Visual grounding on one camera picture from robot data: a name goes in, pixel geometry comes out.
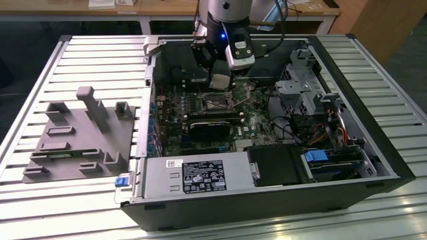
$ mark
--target desk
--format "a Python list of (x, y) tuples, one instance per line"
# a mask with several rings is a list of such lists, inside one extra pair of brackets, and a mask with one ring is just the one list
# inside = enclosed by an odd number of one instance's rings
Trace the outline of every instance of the desk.
[(0, 0), (0, 21), (139, 21), (142, 2), (90, 10), (90, 0)]
[[(193, 21), (197, 5), (198, 0), (139, 0), (134, 6), (90, 10), (89, 0), (0, 0), (0, 21), (138, 21), (143, 34), (150, 35), (151, 21)], [(330, 8), (324, 0), (312, 0), (298, 4), (297, 9), (301, 12), (290, 10), (287, 21), (321, 22), (317, 33), (328, 34), (340, 8)]]
[[(143, 0), (141, 5), (143, 34), (153, 34), (151, 21), (193, 21), (197, 7), (198, 0)], [(291, 9), (286, 20), (321, 22), (318, 34), (329, 33), (336, 17), (342, 13), (340, 8), (330, 8), (324, 0), (312, 0), (310, 3), (297, 4), (298, 13)]]

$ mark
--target slatted aluminum surface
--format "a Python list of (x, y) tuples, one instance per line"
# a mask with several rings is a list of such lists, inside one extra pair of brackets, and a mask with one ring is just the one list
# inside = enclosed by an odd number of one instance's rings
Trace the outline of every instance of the slatted aluminum surface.
[[(320, 39), (416, 173), (416, 181), (346, 210), (167, 232), (145, 232), (121, 210), (115, 203), (115, 177), (23, 184), (23, 170), (49, 121), (45, 115), (49, 103), (66, 101), (70, 108), (85, 108), (74, 91), (91, 85), (97, 89), (95, 98), (107, 107), (118, 101), (139, 107), (147, 91), (145, 37), (75, 36), (59, 43), (6, 138), (7, 144), (2, 145), (6, 154), (0, 155), (0, 172), (6, 169), (0, 175), (0, 239), (426, 238), (426, 115), (358, 43), (342, 35)], [(325, 78), (334, 91), (328, 75)]]

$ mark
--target power supply label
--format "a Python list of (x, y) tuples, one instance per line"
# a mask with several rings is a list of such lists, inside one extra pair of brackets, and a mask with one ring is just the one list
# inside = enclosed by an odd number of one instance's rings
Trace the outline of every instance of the power supply label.
[(227, 190), (223, 160), (183, 162), (182, 181), (186, 194)]

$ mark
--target blue latch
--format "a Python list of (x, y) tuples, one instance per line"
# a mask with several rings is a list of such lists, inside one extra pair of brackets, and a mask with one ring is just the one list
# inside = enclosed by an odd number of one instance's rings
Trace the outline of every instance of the blue latch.
[(310, 150), (305, 153), (305, 157), (308, 162), (329, 160), (329, 156), (325, 150)]
[(115, 185), (117, 188), (130, 186), (130, 177), (129, 177), (129, 176), (126, 176), (126, 177), (118, 177), (118, 178), (115, 179), (114, 185)]

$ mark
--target sticker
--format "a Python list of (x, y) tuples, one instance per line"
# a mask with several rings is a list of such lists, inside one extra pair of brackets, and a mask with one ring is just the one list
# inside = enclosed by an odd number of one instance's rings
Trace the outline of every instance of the sticker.
[(166, 161), (167, 168), (175, 168), (183, 166), (183, 159), (171, 159)]
[(138, 12), (137, 11), (118, 11), (118, 14), (126, 14), (126, 15), (135, 15)]
[(182, 163), (182, 181), (186, 194), (227, 190), (223, 160)]

